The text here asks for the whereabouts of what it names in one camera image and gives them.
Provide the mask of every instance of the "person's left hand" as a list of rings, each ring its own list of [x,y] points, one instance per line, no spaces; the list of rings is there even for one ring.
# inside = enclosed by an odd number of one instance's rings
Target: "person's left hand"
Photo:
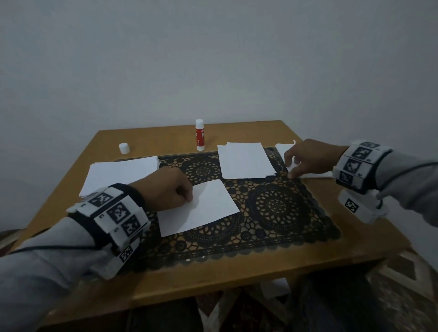
[[[150,211],[177,208],[193,199],[193,186],[176,167],[162,167],[130,184],[143,196]]]

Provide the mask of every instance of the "table top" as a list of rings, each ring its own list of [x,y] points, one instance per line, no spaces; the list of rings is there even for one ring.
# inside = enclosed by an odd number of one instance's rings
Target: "table top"
[[[263,146],[301,139],[282,121],[205,125],[205,150],[231,142],[261,142]],[[122,155],[118,145],[127,142],[131,152]],[[53,226],[78,202],[79,192],[94,162],[196,152],[194,125],[99,131],[60,181],[17,242]],[[303,179],[342,235],[339,240],[248,255],[209,259],[189,265],[127,274],[109,281],[81,283],[65,303],[47,318],[48,323],[90,317],[146,304],[198,295],[304,274],[329,267],[393,256],[409,247],[409,241],[387,220],[374,225],[360,222],[338,202],[342,187],[334,179]]]

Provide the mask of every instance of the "person's leg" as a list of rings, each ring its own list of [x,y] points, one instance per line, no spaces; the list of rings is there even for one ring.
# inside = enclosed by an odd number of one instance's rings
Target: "person's leg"
[[[202,332],[202,321],[194,297],[135,308],[128,318],[127,332]]]
[[[300,312],[303,320],[292,330],[294,332],[300,328],[311,332],[393,330],[358,266],[310,274],[301,290]]]

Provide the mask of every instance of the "red glue stick label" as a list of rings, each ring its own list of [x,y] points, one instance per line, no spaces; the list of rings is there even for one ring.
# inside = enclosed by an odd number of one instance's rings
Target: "red glue stick label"
[[[204,146],[204,129],[196,129],[196,145]]]

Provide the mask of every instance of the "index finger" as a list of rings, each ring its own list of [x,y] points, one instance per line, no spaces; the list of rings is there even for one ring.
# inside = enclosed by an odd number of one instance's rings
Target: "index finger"
[[[193,185],[183,172],[180,173],[178,178],[178,189],[181,191],[182,195],[187,202],[191,202],[193,199]]]
[[[286,164],[286,167],[289,167],[292,164],[292,158],[295,156],[297,152],[296,146],[297,145],[294,145],[284,153],[284,163]]]

